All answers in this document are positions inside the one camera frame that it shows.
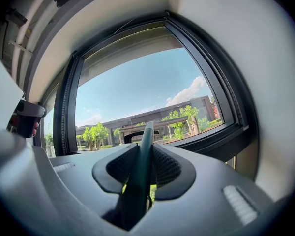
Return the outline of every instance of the window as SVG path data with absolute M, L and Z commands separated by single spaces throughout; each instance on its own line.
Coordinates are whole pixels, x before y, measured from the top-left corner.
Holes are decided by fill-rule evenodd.
M 156 143 L 199 135 L 223 124 L 212 99 L 201 67 L 167 28 L 129 35 L 84 61 L 75 110 L 78 149 L 117 146 L 149 121 Z
M 41 121 L 41 141 L 42 147 L 46 150 L 48 157 L 55 157 L 54 136 L 53 136 L 53 122 L 54 122 L 54 106 L 57 88 L 55 87 L 47 100 L 44 107 L 47 109 L 47 115 Z

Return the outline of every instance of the building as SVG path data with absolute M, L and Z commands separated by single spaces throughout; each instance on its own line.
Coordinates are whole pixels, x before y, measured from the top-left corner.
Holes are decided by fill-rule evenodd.
M 109 129 L 109 136 L 107 139 L 105 139 L 104 144 L 105 145 L 119 144 L 119 138 L 114 137 L 114 131 L 117 128 L 123 129 L 126 127 L 135 127 L 138 123 L 141 123 L 141 122 L 144 122 L 144 123 L 148 123 L 149 121 L 160 122 L 163 118 L 168 116 L 170 112 L 172 111 L 179 112 L 179 108 L 184 108 L 187 105 L 190 105 L 192 107 L 196 107 L 197 109 L 199 109 L 199 114 L 198 114 L 199 118 L 206 117 L 208 121 L 213 121 L 216 119 L 212 103 L 210 102 L 210 99 L 208 96 L 193 98 L 193 99 L 190 99 L 189 101 L 185 101 L 185 102 L 172 105 L 169 107 L 156 109 L 156 110 L 142 113 L 139 115 L 134 115 L 134 116 L 125 117 L 122 119 L 117 119 L 117 120 L 103 123 L 103 126 Z M 76 135 L 82 135 L 86 127 L 89 127 L 91 129 L 92 125 L 86 125 L 81 127 L 76 126 L 75 127 Z M 158 130 L 159 130 L 158 138 L 162 138 L 164 135 L 169 135 L 169 131 L 167 127 L 165 126 L 159 127 Z

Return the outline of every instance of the blue sky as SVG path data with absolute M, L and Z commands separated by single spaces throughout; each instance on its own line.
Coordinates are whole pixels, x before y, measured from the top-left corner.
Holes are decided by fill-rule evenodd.
M 95 125 L 212 93 L 184 48 L 166 50 L 116 66 L 78 88 L 76 125 Z M 52 127 L 45 117 L 44 134 Z

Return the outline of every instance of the window frame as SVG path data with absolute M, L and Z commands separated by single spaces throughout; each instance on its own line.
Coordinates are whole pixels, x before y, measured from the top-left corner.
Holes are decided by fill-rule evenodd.
M 78 83 L 84 60 L 123 37 L 165 26 L 185 47 L 205 77 L 224 123 L 210 131 L 170 145 L 228 161 L 254 139 L 259 141 L 258 120 L 249 89 L 236 65 L 218 43 L 187 19 L 165 11 L 132 19 L 107 29 L 72 53 L 59 83 L 54 109 L 56 156 L 79 153 L 75 134 Z

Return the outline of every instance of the sky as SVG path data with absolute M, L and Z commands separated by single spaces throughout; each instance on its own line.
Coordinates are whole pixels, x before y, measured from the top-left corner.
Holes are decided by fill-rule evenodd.
M 184 48 L 166 50 L 118 65 L 78 88 L 76 126 L 96 125 L 164 108 L 212 93 Z M 52 133 L 53 109 L 44 120 Z

